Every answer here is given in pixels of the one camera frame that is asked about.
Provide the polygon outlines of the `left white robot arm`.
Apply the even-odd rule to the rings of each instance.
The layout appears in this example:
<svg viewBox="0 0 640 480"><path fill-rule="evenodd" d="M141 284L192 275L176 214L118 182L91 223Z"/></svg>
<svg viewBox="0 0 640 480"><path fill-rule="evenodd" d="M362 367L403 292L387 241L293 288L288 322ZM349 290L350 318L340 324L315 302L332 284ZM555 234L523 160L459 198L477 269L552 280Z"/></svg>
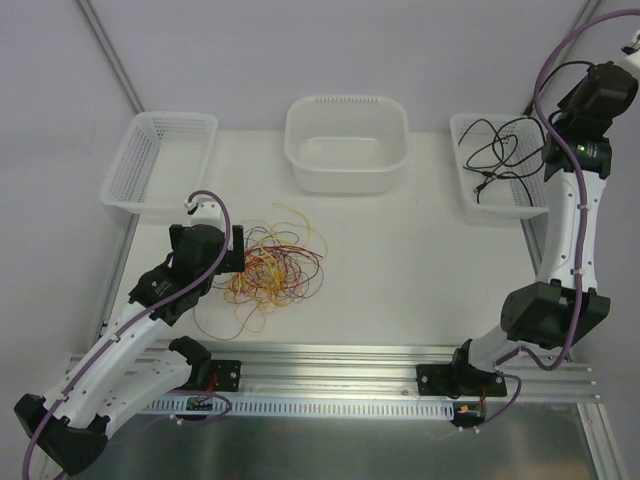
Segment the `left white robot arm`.
<svg viewBox="0 0 640 480"><path fill-rule="evenodd" d="M30 438L22 464L30 476L35 449L63 474L91 466L113 435L156 398L177 391L215 397L220 374L210 352L182 336L151 366L127 377L127 368L206 295L217 275L244 270L243 228L173 225L171 252L144 273L118 321L64 379L45 395L23 395L14 412Z"/></svg>

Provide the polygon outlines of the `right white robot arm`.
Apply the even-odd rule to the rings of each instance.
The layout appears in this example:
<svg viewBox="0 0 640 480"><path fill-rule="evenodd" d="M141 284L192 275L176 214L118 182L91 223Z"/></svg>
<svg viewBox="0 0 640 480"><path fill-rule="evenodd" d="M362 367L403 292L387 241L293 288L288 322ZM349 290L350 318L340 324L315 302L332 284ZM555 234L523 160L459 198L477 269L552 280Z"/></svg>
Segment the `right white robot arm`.
<svg viewBox="0 0 640 480"><path fill-rule="evenodd" d="M638 78L615 63L591 65L559 102L555 119L545 122L548 217L536 279L506 297L497 327L455 350L447 394L502 385L499 367L520 354L553 371L608 316L611 301L598 293L594 266L598 209L613 157L605 134L638 89Z"/></svg>

